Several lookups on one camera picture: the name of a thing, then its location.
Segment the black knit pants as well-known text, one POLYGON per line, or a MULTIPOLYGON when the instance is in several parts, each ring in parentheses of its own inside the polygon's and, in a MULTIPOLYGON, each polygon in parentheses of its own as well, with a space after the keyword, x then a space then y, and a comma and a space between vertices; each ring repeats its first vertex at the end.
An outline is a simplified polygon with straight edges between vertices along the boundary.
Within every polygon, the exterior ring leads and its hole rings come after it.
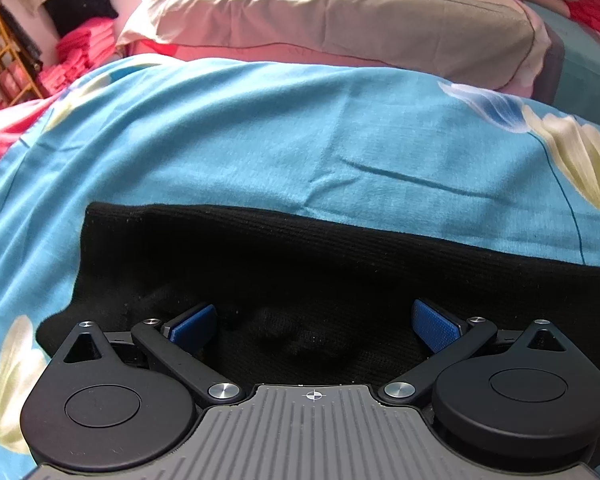
MULTIPOLYGON (((235 452, 287 430, 324 452, 362 437, 388 450, 396 438, 381 419, 423 408, 446 448, 491 468, 600 464, 600 437, 580 454, 496 456, 452 442, 428 404, 380 400, 381 386, 434 353, 412 327, 417 300, 500 330, 550 321, 600 370, 600 266, 220 206, 88 206, 71 300, 36 339, 52 360, 76 324, 93 321, 137 366, 126 334, 158 320, 164 336, 242 388, 242 400, 200 411, 176 447, 186 453, 221 415, 247 424, 225 430, 235 452)), ((162 464, 176 448, 122 471, 162 464)))

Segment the blue floral bed sheet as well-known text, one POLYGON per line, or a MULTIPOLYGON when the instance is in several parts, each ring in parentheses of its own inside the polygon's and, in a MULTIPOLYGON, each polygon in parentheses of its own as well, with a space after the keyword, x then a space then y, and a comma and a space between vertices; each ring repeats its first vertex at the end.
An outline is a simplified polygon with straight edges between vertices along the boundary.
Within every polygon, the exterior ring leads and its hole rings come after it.
POLYGON ((600 126, 409 70, 143 54, 0 110, 0 479, 86 208, 220 206, 600 266, 600 126))

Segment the teal grey striped pillow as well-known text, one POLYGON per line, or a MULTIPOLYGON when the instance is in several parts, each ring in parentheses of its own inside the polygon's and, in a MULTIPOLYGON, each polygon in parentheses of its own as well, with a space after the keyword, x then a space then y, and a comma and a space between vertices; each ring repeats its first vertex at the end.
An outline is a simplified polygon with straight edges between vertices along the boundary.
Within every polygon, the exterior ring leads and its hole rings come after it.
POLYGON ((600 125, 600 34, 535 3, 530 8, 550 36, 532 99, 600 125))

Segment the wooden rack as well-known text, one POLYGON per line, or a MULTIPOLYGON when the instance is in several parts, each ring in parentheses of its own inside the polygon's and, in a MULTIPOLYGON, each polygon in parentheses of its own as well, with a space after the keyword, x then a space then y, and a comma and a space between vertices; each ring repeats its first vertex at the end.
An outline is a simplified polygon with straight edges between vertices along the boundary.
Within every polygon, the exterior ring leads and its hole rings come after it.
POLYGON ((15 17, 0 4, 0 110, 42 99, 41 53, 15 17))

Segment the pink folded clothes pile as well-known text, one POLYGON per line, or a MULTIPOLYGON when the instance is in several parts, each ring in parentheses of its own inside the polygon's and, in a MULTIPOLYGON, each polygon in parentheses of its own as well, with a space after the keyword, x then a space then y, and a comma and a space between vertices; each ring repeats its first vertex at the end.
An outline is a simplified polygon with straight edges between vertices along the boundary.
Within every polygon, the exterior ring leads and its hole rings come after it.
POLYGON ((36 80, 38 88, 43 96, 53 96, 93 68, 102 66, 114 52, 114 21, 91 18, 59 40, 56 44, 58 63, 40 71, 36 80))

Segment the beige pillow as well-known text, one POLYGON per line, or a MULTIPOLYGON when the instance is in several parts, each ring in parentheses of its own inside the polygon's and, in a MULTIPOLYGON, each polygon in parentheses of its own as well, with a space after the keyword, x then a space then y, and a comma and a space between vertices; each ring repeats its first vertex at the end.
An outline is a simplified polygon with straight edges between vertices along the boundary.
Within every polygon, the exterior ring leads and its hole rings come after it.
POLYGON ((119 38, 174 58, 379 66, 531 96, 552 38, 520 0, 144 0, 119 38))

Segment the black hanging garment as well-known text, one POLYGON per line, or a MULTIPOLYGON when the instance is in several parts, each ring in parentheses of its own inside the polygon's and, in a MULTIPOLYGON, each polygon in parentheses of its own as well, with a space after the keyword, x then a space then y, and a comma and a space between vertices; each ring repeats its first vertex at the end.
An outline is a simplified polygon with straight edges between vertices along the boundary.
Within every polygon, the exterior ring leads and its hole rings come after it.
POLYGON ((46 0, 43 8, 60 38, 68 35, 91 18, 111 18, 119 13, 110 0, 46 0))

